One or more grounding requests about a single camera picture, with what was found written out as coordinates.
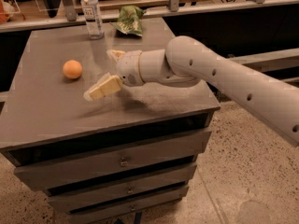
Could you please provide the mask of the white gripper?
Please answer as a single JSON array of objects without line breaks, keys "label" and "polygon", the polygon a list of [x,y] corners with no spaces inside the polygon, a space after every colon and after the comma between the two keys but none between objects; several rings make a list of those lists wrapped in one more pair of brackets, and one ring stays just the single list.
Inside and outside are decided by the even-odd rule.
[{"label": "white gripper", "polygon": [[104,74],[95,84],[87,89],[83,98],[87,101],[94,101],[121,90],[122,82],[129,87],[143,86],[144,81],[139,71],[139,60],[141,50],[128,51],[109,49],[107,56],[117,63],[117,75]]}]

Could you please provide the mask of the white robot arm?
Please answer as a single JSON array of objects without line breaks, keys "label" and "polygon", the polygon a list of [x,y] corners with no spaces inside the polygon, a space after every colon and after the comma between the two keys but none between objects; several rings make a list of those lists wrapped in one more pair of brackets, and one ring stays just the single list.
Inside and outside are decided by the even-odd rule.
[{"label": "white robot arm", "polygon": [[221,57],[188,36],[171,39],[164,49],[118,51],[110,49],[116,73],[104,74],[83,97],[93,101],[115,93],[123,85],[155,82],[191,87],[204,80],[292,145],[299,146],[299,89]]}]

